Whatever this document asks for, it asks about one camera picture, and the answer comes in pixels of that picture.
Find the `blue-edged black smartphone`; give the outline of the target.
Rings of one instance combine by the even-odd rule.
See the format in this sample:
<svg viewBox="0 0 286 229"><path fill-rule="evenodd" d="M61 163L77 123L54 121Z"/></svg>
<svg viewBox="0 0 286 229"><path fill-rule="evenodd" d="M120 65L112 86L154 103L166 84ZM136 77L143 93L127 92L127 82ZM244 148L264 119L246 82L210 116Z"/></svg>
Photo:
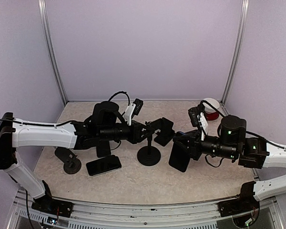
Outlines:
<svg viewBox="0 0 286 229"><path fill-rule="evenodd" d="M168 162L169 166L184 173L187 170L189 162L189 155L177 143L173 143Z"/></svg>

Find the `black round-base pole stand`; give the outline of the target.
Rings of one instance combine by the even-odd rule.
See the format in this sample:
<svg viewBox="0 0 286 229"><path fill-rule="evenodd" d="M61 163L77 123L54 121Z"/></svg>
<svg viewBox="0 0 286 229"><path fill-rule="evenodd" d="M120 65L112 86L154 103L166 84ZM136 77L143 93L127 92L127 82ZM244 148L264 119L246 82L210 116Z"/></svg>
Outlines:
<svg viewBox="0 0 286 229"><path fill-rule="evenodd" d="M147 136L147 146L139 149L137 159L139 163L144 166L154 166L161 159L160 151L156 147L152 146L153 134L157 129L160 128L160 120L155 120L145 124L151 127L153 132Z"/></svg>

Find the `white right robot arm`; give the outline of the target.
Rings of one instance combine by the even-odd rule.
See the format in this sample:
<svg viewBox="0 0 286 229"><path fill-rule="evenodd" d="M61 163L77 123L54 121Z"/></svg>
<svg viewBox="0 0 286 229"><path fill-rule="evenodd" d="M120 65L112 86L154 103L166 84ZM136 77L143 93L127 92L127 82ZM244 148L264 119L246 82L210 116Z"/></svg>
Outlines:
<svg viewBox="0 0 286 229"><path fill-rule="evenodd" d="M219 126L219 136L210 136L207 135L208 122L203 113L192 114L190 117L197 130L177 132L169 158L171 167L185 172L191 159L199 160L204 154L237 161L240 166L247 168L286 168L286 146L254 133L247 138L246 120L234 115L225 116ZM244 183L235 199L219 202L218 205L222 215L232 215L258 208L261 200L284 193L286 175Z"/></svg>

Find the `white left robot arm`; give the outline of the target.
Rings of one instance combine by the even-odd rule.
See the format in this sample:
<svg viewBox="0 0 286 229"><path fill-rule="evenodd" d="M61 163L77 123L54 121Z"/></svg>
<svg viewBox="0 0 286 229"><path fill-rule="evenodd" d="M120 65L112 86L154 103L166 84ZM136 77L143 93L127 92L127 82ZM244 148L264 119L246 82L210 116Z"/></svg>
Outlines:
<svg viewBox="0 0 286 229"><path fill-rule="evenodd" d="M132 144L152 136L155 129L132 120L142 107L141 100L130 103L124 114L112 101L97 103L83 122L33 123L7 112L0 119L0 170L4 170L33 197L42 210L53 212L58 202L47 183L38 179L22 162L16 149L23 146L54 146L58 149L85 150L101 141L126 140Z"/></svg>

